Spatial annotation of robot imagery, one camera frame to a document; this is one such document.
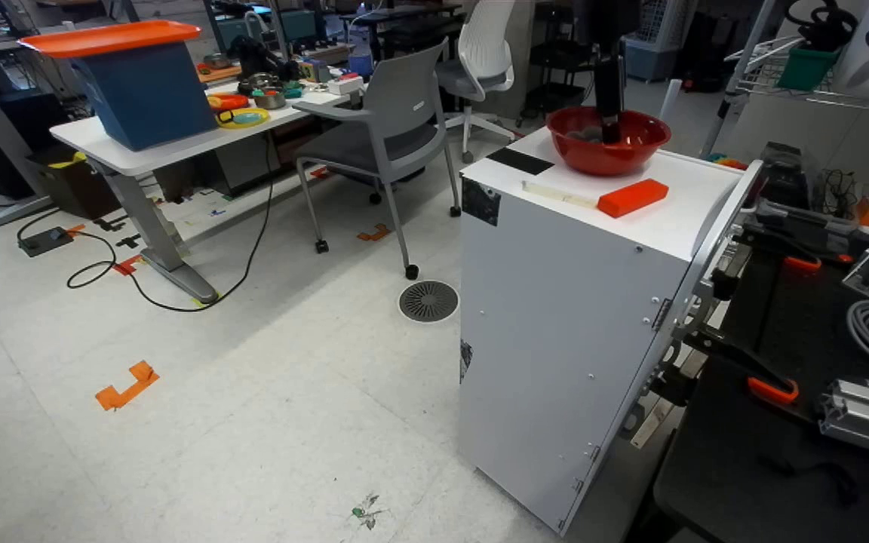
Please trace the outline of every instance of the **floor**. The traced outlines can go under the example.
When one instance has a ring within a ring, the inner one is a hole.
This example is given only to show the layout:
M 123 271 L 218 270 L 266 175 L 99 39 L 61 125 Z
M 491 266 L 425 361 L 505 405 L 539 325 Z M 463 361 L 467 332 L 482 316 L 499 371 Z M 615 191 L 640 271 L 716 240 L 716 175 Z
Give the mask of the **floor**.
M 459 286 L 443 169 L 403 185 L 397 203 L 421 277 Z M 62 280 L 99 245 L 31 261 L 17 227 L 0 230 L 0 543 L 558 540 L 459 458 L 459 320 L 397 315 L 396 240 L 357 240 L 385 222 L 382 206 L 326 185 L 317 209 L 332 255 L 311 252 L 303 203 L 286 196 L 244 290 L 196 316 L 144 304 L 117 276 L 71 293 Z M 226 290 L 255 227 L 260 215 L 201 237 L 190 261 Z M 190 304 L 150 270 L 137 280 Z M 159 379 L 99 412 L 94 395 L 129 387 L 137 358 Z M 372 494 L 374 528 L 352 515 Z M 584 515 L 569 540 L 600 533 Z

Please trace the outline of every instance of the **cabinet door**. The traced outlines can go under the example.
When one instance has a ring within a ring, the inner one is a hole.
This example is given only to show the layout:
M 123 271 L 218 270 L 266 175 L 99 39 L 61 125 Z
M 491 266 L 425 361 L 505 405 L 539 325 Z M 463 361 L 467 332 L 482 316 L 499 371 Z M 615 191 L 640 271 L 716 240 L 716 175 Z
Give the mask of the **cabinet door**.
M 564 533 L 688 262 L 500 196 L 462 227 L 462 452 Z

